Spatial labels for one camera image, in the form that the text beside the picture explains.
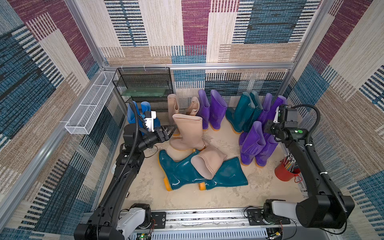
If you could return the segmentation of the blue boot from pile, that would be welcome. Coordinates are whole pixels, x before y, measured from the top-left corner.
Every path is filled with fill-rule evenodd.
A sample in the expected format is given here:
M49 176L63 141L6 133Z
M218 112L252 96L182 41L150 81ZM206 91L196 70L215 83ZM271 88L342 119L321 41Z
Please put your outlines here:
M151 105L149 102L141 102L141 108L144 124L149 132L153 132L155 128L161 126L161 122L157 117L157 113L156 111L151 110Z

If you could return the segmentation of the teal boot standing back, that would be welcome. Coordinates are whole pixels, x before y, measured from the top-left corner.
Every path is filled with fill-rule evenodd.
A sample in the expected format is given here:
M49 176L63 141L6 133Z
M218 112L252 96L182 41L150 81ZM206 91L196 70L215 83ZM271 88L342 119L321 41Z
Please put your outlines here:
M263 106L262 106L262 103L260 101L258 93L256 91L251 91L250 97L251 97L253 103L255 104L255 109L254 109L251 117L246 121L246 123L243 127L244 132L250 131L250 129L253 125L253 122L255 122L258 119L259 115L261 114L261 112L263 110Z

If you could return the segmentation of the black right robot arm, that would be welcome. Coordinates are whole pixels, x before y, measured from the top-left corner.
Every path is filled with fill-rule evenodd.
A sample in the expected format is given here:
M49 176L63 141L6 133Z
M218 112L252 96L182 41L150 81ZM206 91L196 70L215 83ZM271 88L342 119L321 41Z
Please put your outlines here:
M298 105L281 105L278 121L267 121L264 129L293 155L306 184L308 198L300 203L268 199L263 209L264 220L273 222L277 218L287 218L298 221L305 228L345 231L355 202L352 197L342 194L317 155L312 133L319 125L321 113L315 106L308 105L316 112L316 121L310 130L301 129L298 127L298 108Z

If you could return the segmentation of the teal boot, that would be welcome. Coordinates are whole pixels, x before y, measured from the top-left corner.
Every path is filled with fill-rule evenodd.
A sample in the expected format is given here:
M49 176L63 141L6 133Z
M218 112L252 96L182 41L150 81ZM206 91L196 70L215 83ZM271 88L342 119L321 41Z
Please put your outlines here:
M223 162L212 180L199 183L199 190L211 190L217 187L240 187L247 186L248 180L245 176L239 158L235 157Z
M244 132L250 131L250 129L253 125L253 122L255 122L258 119L259 115L261 114L261 112L263 110L263 106L262 106L262 103L260 101L258 93L256 91L251 91L250 97L251 97L253 103L255 104L255 109L254 109L251 117L246 121L246 123L243 127Z
M252 116L256 106L248 92L243 92L235 109L228 108L226 118L234 132L240 134L246 121Z
M178 190L188 184L203 183L206 180L191 163L192 157L199 153L200 151L195 150L185 159L175 162L166 150L159 152L158 162L165 175L164 183L167 191Z

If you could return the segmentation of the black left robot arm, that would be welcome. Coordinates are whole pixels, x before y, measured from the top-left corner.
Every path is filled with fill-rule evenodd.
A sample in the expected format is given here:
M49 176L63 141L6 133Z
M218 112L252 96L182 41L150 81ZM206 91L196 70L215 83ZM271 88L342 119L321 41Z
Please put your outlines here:
M113 179L88 221L78 224L74 232L76 240L128 240L136 228L146 229L153 225L150 205L134 204L121 216L123 202L144 162L144 151L170 140L177 127L160 126L150 132L139 125L143 118L133 102L130 107L135 123L124 128L125 142L117 158Z

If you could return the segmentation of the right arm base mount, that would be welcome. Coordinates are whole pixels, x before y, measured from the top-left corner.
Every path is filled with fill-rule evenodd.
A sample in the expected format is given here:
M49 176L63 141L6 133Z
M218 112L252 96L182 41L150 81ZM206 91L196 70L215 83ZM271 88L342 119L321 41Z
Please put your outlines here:
M248 219L250 226L263 225L289 225L291 220L277 216L273 213L272 202L275 199L267 199L263 207L248 206L244 209L243 215Z

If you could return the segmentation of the beige boot front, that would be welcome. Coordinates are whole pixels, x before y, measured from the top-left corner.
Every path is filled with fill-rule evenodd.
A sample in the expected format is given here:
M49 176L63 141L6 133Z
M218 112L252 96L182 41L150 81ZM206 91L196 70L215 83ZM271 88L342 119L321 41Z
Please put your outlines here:
M172 138L170 145L178 151L206 148L203 140L203 119L197 116L174 114L173 120L181 134L180 138Z

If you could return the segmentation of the beige boot lying in pile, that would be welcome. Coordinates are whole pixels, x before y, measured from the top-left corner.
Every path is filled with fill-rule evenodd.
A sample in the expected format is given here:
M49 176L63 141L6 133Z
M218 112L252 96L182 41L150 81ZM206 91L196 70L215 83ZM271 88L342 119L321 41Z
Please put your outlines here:
M207 180L212 180L228 156L214 146L208 146L192 157L191 163L197 172Z

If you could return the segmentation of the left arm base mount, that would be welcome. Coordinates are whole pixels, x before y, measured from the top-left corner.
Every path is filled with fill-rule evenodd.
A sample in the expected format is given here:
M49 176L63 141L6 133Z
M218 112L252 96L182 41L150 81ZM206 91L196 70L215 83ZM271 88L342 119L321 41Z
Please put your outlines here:
M140 204L135 203L130 207L130 210L133 208L141 208L145 210L145 219L144 222L136 227L136 230L149 230L153 229L164 229L167 219L167 213L165 211L152 211L149 204Z

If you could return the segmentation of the green pad on shelf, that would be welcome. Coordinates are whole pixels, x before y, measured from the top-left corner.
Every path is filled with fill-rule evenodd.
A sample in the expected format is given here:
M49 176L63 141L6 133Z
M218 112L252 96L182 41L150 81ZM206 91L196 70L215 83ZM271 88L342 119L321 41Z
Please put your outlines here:
M126 97L163 97L167 93L165 88L133 87L123 91L122 96Z

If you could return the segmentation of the beige boot back left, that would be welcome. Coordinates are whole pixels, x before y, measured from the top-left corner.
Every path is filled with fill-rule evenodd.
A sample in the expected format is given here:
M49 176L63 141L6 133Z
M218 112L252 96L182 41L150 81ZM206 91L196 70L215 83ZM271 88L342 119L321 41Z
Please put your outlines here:
M173 120L173 115L179 113L179 98L176 94L170 94L167 96L167 101L169 123L170 125L173 125L175 123Z

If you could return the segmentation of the red pencil bucket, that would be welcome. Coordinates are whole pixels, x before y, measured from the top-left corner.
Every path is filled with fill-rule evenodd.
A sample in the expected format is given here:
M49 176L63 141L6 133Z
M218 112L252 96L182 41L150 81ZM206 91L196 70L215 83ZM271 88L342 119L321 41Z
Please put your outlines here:
M283 182L289 182L291 179L294 179L295 183L302 182L303 178L300 176L300 173L301 171L298 167L290 169L283 161L275 168L275 176Z

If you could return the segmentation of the beige boot back right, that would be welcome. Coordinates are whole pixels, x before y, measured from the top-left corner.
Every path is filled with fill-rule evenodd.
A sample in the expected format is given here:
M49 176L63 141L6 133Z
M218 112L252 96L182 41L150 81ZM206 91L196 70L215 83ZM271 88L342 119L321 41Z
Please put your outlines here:
M196 116L200 109L200 101L198 97L192 97L191 103L186 110L186 115Z

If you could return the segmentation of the beige boot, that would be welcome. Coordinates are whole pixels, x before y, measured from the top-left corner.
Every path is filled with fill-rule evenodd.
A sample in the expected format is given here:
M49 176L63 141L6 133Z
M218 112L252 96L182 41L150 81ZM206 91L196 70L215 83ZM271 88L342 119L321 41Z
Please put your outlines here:
M198 97L192 97L191 103L186 110L186 115L196 116L200 109L200 101Z
M174 114L173 120L181 134L180 138L172 138L170 145L178 151L206 148L203 140L203 119L197 116Z
M197 172L207 180L212 180L228 156L214 146L208 146L192 157L191 163Z
M173 120L173 115L179 113L179 98L176 94L170 94L167 96L167 101L169 123L170 125L173 125L175 123Z

